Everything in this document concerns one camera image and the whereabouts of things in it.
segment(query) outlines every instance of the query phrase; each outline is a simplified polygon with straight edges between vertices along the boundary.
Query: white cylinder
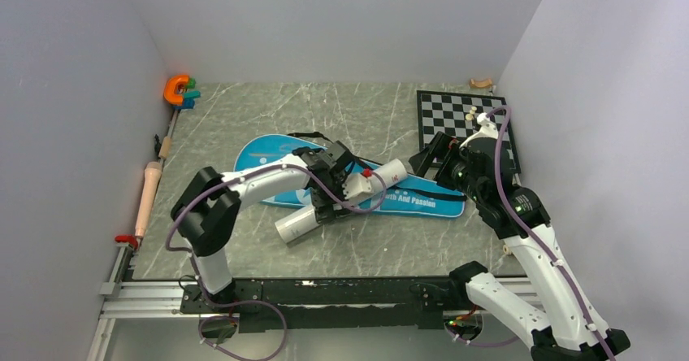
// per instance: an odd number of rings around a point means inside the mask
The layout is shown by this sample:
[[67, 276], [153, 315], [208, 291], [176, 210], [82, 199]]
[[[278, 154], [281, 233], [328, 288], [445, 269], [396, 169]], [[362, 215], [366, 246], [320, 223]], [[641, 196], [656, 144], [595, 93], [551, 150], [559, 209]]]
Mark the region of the white cylinder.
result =
[[[385, 163], [383, 166], [375, 169], [375, 173], [383, 178], [383, 181], [385, 181], [385, 186], [388, 188], [394, 186], [400, 181], [403, 181], [407, 177], [405, 165], [399, 159], [393, 159], [390, 162]], [[366, 195], [359, 195], [356, 199], [351, 200], [349, 203], [358, 204], [360, 202], [364, 202], [383, 191], [383, 186], [380, 184], [378, 178], [375, 176], [370, 176], [368, 181], [370, 182], [372, 192]], [[307, 205], [301, 208], [299, 211], [296, 211], [291, 215], [275, 222], [275, 227], [285, 243], [289, 243], [297, 239], [301, 235], [308, 233], [318, 226], [319, 224], [316, 222], [315, 208], [312, 205]]]
[[275, 222], [275, 227], [285, 243], [289, 243], [318, 227], [316, 209], [309, 204]]

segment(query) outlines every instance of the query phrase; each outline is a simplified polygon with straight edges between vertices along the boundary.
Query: checkered pattern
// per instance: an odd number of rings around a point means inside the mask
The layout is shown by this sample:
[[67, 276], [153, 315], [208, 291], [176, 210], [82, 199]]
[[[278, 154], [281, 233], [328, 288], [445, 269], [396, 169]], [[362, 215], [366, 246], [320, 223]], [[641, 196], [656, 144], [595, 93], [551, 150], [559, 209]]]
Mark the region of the checkered pattern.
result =
[[[478, 129], [476, 120], [467, 121], [464, 117], [466, 113], [471, 111], [471, 107], [476, 107], [475, 115], [478, 116], [495, 107], [505, 105], [504, 98], [479, 98], [474, 94], [439, 94], [418, 91], [417, 98], [418, 118], [421, 120], [418, 132], [421, 149], [431, 142], [437, 132], [445, 132], [456, 137], [459, 141], [464, 141], [476, 133]], [[493, 117], [498, 129], [504, 120], [503, 115]], [[502, 145], [507, 149], [509, 158], [515, 163], [515, 169], [519, 172], [519, 161], [518, 159], [515, 161], [514, 158], [513, 148], [515, 146], [510, 131], [511, 129], [508, 127]]]

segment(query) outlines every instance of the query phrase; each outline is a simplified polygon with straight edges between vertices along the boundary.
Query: black mount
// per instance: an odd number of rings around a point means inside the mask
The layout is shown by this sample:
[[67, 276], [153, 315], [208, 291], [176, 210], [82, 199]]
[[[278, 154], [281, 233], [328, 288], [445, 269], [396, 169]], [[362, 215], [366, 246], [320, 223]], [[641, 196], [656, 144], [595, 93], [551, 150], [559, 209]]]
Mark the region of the black mount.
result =
[[[505, 239], [526, 233], [509, 216], [497, 193], [495, 178], [496, 140], [480, 137], [466, 146], [445, 133], [438, 132], [418, 154], [409, 159], [417, 176], [425, 176], [434, 159], [441, 161], [434, 181], [446, 189], [455, 189], [472, 198], [483, 222], [498, 238]], [[500, 155], [500, 182], [511, 207], [529, 227], [548, 224], [550, 216], [538, 196], [530, 189], [513, 183], [514, 169], [505, 148]]]
[[[534, 361], [605, 361], [608, 359], [600, 343], [596, 343], [593, 347], [583, 344], [579, 350], [569, 350], [557, 345], [550, 327], [543, 331], [534, 330], [532, 334], [534, 345], [531, 347], [531, 357]], [[613, 354], [618, 355], [630, 348], [629, 337], [624, 331], [610, 328], [605, 334], [608, 336], [605, 338], [605, 343]]]
[[[302, 147], [292, 151], [292, 154], [300, 157], [309, 171], [313, 172], [338, 199], [345, 200], [342, 184], [352, 171], [348, 167], [353, 166], [358, 158], [341, 141], [333, 142], [325, 150]], [[313, 180], [309, 181], [307, 187], [311, 192], [311, 205], [314, 206], [318, 224], [327, 224], [349, 214], [347, 210], [335, 210], [335, 201]]]
[[488, 269], [476, 261], [465, 263], [452, 270], [449, 282], [450, 296], [457, 302], [473, 304], [469, 300], [469, 295], [466, 294], [466, 284], [471, 281], [471, 278], [481, 273], [488, 273]]
[[[471, 303], [455, 303], [447, 292], [448, 277], [378, 277], [378, 278], [236, 278], [236, 294], [241, 300], [263, 300], [285, 315], [289, 328], [354, 328], [416, 326], [420, 329], [442, 329], [443, 311], [470, 309]], [[345, 307], [348, 304], [371, 304], [371, 307]], [[394, 304], [377, 307], [375, 304]], [[320, 305], [322, 308], [300, 306]], [[262, 333], [282, 327], [276, 314], [268, 308], [248, 309], [241, 306], [243, 333]], [[203, 302], [195, 284], [184, 285], [180, 313], [190, 315], [223, 314], [228, 309], [209, 307]], [[219, 324], [208, 338], [219, 336], [229, 323]]]
[[[172, 219], [201, 193], [222, 183], [222, 177], [212, 167], [202, 168], [172, 207]], [[210, 200], [215, 200], [212, 207], [208, 203]], [[191, 243], [196, 256], [214, 254], [228, 243], [240, 205], [239, 194], [226, 187], [201, 200], [184, 217], [178, 230]]]

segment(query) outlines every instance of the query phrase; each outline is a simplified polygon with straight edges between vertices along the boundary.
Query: gray marble floor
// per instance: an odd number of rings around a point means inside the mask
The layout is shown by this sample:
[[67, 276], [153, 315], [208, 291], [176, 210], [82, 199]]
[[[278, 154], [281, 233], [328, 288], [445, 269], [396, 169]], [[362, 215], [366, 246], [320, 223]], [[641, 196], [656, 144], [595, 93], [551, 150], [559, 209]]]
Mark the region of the gray marble floor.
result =
[[[137, 279], [191, 273], [185, 254], [163, 241], [170, 209], [194, 174], [231, 171], [241, 148], [268, 133], [320, 131], [355, 154], [404, 163], [418, 152], [416, 90], [466, 93], [463, 85], [270, 83], [200, 85], [193, 110], [182, 111], [145, 240], [134, 259]], [[355, 215], [285, 245], [273, 223], [291, 210], [251, 206], [241, 212], [227, 248], [235, 276], [431, 276], [477, 260], [499, 275], [523, 275], [514, 257], [472, 203], [456, 220]], [[174, 245], [182, 244], [175, 236]]]

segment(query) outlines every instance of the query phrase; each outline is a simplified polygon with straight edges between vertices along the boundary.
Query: white wall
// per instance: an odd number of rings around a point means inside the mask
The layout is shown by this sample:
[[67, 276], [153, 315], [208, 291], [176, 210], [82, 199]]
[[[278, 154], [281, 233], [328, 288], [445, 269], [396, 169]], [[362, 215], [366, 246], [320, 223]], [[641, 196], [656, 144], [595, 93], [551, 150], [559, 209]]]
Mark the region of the white wall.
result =
[[689, 346], [689, 0], [543, 0], [498, 89], [524, 181], [588, 296], [630, 335], [620, 359]]
[[[495, 343], [514, 335], [502, 324], [486, 317], [477, 341]], [[225, 354], [199, 346], [196, 320], [120, 320], [115, 324], [108, 361], [228, 361]], [[282, 333], [237, 334], [223, 347], [250, 359], [269, 355]], [[444, 330], [415, 327], [329, 328], [291, 330], [287, 345], [275, 361], [530, 361], [529, 350], [520, 341], [497, 349], [467, 347]]]
[[218, 81], [497, 79], [540, 0], [133, 0], [170, 68]]
[[0, 359], [89, 349], [166, 70], [128, 0], [0, 0]]

